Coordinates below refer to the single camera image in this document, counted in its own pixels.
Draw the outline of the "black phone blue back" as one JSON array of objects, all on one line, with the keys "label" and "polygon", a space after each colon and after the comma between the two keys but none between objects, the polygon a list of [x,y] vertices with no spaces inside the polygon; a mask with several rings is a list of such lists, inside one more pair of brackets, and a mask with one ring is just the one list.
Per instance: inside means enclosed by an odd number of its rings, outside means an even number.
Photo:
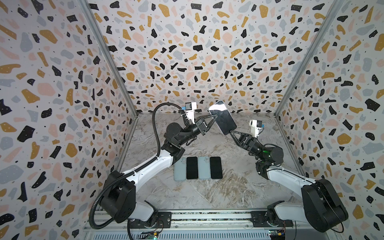
[{"label": "black phone blue back", "polygon": [[197,157],[187,157],[187,169],[186,169],[186,178],[187,180],[194,180],[199,178],[198,173],[198,158]]}]

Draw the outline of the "light green phone case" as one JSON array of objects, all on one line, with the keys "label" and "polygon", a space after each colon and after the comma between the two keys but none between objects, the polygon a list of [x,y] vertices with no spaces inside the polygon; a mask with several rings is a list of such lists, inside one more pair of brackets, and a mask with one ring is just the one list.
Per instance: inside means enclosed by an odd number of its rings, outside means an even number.
[{"label": "light green phone case", "polygon": [[180,158],[174,164],[174,180],[182,182],[187,179],[187,161],[185,157]]},{"label": "light green phone case", "polygon": [[209,157],[198,157],[198,178],[199,180],[207,180],[211,178]]}]

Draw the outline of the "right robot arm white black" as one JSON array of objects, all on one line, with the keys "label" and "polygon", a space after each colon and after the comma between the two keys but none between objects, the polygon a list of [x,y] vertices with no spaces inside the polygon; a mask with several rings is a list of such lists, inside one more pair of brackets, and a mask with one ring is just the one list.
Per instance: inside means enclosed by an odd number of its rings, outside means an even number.
[{"label": "right robot arm white black", "polygon": [[277,201],[268,205],[265,219],[270,226],[283,221],[303,222],[324,233],[348,220],[349,214],[330,181],[314,180],[283,168],[284,151],[277,145],[263,145],[256,137],[238,131],[230,135],[237,146],[257,159],[256,170],[261,177],[290,189],[302,200],[300,204]]}]

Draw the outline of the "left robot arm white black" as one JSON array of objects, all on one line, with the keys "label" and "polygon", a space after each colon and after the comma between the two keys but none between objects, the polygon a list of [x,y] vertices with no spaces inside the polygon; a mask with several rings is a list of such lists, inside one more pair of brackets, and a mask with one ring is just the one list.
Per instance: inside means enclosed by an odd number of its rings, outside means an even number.
[{"label": "left robot arm white black", "polygon": [[180,160],[185,152],[183,145],[189,144],[198,135],[205,135],[217,117],[216,114],[202,116],[185,128],[178,123],[169,124],[164,134],[165,142],[158,146],[154,156],[131,170],[109,174],[91,207],[90,227],[99,230],[112,222],[122,223],[126,220],[142,221],[143,225],[153,227],[159,211],[147,201],[138,202],[138,190],[152,177]]}]

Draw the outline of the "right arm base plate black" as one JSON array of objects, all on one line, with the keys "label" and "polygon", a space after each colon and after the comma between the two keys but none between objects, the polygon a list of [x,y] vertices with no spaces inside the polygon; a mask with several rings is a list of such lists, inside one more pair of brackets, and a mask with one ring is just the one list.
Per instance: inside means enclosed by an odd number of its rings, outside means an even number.
[{"label": "right arm base plate black", "polygon": [[250,221],[254,228],[283,228],[294,227],[291,220],[280,220],[272,210],[251,211]]}]

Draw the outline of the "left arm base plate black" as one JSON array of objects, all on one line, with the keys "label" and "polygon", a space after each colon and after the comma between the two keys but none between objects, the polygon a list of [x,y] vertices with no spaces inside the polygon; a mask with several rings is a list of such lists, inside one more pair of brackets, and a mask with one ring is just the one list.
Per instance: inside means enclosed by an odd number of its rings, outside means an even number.
[{"label": "left arm base plate black", "polygon": [[169,229],[172,222],[172,212],[155,212],[147,221],[133,220],[131,229]]}]

